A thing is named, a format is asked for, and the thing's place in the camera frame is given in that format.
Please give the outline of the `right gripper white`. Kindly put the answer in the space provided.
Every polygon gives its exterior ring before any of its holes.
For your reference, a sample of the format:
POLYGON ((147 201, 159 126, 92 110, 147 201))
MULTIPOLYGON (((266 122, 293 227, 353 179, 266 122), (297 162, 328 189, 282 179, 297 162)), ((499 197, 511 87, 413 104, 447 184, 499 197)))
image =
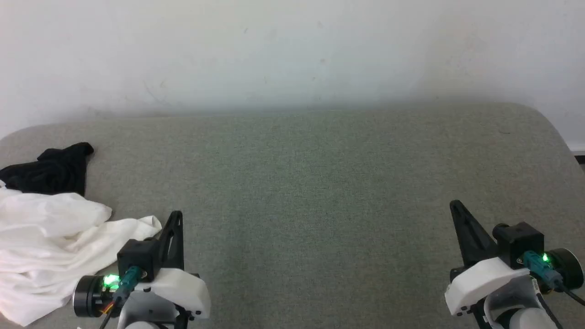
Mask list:
POLYGON ((460 200, 451 201, 450 209, 463 265, 470 267, 455 277, 445 291, 451 316, 463 313, 485 297, 499 306, 512 298, 533 294, 529 270, 514 270, 496 257, 496 243, 460 200))

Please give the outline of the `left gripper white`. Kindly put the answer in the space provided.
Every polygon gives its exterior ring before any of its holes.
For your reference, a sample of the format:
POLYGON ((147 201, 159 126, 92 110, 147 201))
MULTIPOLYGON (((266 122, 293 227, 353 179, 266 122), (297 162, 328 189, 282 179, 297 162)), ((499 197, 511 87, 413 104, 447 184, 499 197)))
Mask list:
POLYGON ((159 237, 161 269, 153 281, 139 283, 133 292, 133 302, 146 316, 174 318, 176 307, 190 312, 194 318, 208 319, 211 298, 203 279, 183 271, 184 236, 183 214, 173 211, 159 237))

